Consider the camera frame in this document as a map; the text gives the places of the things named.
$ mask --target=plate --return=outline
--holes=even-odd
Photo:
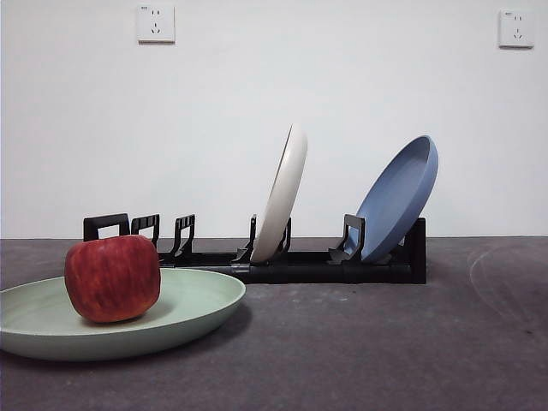
[[[271,195],[266,203],[263,224],[253,244],[252,263],[263,263],[277,251],[299,191],[307,159],[307,147],[307,136],[301,127],[293,124],[289,129],[280,164],[277,166]]]
[[[408,233],[430,197],[437,173],[438,150],[426,135],[407,144],[388,164],[356,213],[366,219],[363,261],[383,258]],[[350,230],[347,253],[355,250],[357,240],[357,232]]]
[[[137,319],[107,325],[82,318],[64,278],[6,289],[2,349],[42,360],[112,360],[153,353],[194,340],[232,314],[245,285],[210,271],[162,269],[160,296]]]

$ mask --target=white wall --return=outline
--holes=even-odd
[[[0,7],[0,45],[2,44],[2,8]],[[3,67],[2,65],[2,54],[3,53],[0,53],[0,68]],[[3,102],[3,93],[2,93],[2,83],[3,83],[3,80],[0,81],[0,112],[3,113],[2,111],[2,102]],[[3,166],[2,166],[2,118],[3,118],[3,114],[0,116],[0,182],[3,183],[3,178],[2,178],[2,169],[3,169]],[[3,216],[3,213],[2,213],[2,189],[0,189],[0,238],[2,237],[2,233],[3,233],[3,230],[2,230],[2,216]]]
[[[137,44],[137,4],[2,1],[4,238],[122,211],[244,236],[292,121],[295,235],[340,235],[421,134],[440,157],[429,235],[548,235],[548,2],[178,0],[175,45]],[[520,7],[536,45],[499,50],[497,12]]]

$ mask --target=blue plate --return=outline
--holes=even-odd
[[[389,253],[411,229],[424,208],[438,173],[438,150],[426,135],[407,144],[388,164],[356,213],[366,219],[361,259],[375,262]],[[355,250],[351,229],[345,251]]]

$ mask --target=white plate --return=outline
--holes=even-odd
[[[263,224],[253,245],[252,263],[263,263],[277,251],[299,190],[307,147],[307,136],[297,124],[293,124],[266,203]]]

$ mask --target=plate rim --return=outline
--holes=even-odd
[[[195,269],[187,269],[187,268],[175,268],[175,267],[162,267],[162,268],[160,268],[160,272],[162,272],[162,271],[203,272],[203,273],[207,273],[207,274],[210,274],[210,275],[212,274],[212,275],[217,275],[217,276],[220,276],[220,277],[227,277],[230,280],[234,281],[235,283],[238,283],[241,286],[241,290],[240,290],[240,293],[238,294],[237,297],[233,298],[230,302],[228,302],[226,304],[223,304],[222,306],[216,308],[215,310],[213,310],[209,313],[199,315],[197,317],[193,317],[193,318],[190,318],[190,319],[184,319],[184,320],[180,320],[180,321],[171,321],[171,322],[167,322],[167,323],[159,324],[159,325],[154,325],[154,326],[146,326],[146,325],[143,326],[143,325],[141,325],[141,326],[126,328],[126,329],[123,329],[123,330],[106,330],[106,329],[104,329],[100,332],[82,332],[82,333],[75,332],[75,333],[64,333],[63,334],[63,333],[58,333],[58,332],[43,332],[43,331],[41,331],[41,332],[14,331],[13,329],[10,329],[9,327],[2,326],[2,322],[0,321],[0,334],[6,333],[6,334],[13,335],[13,336],[54,337],[54,338],[56,338],[56,337],[97,337],[97,336],[108,336],[108,335],[113,335],[113,334],[118,334],[118,333],[150,331],[150,330],[155,330],[155,329],[159,329],[159,328],[163,328],[163,327],[169,327],[169,326],[172,326],[172,325],[184,324],[184,323],[187,323],[189,321],[195,321],[196,319],[202,319],[202,318],[207,317],[209,315],[212,315],[214,313],[218,313],[220,311],[223,311],[223,310],[233,306],[234,304],[237,304],[239,301],[241,301],[241,299],[243,298],[243,296],[246,294],[246,291],[247,291],[246,284],[244,284],[238,278],[229,276],[227,274],[223,274],[221,272],[208,271],[208,270],[195,270]],[[20,289],[20,288],[23,288],[23,287],[26,287],[26,286],[29,286],[29,285],[35,285],[35,284],[46,283],[46,282],[51,282],[51,281],[60,281],[60,280],[63,280],[63,279],[64,279],[64,276],[45,278],[43,280],[32,281],[30,283],[24,283],[24,284],[16,285],[14,287],[10,287],[8,289],[3,289],[2,291],[0,291],[0,300],[3,298],[4,293],[7,293],[11,290]]]

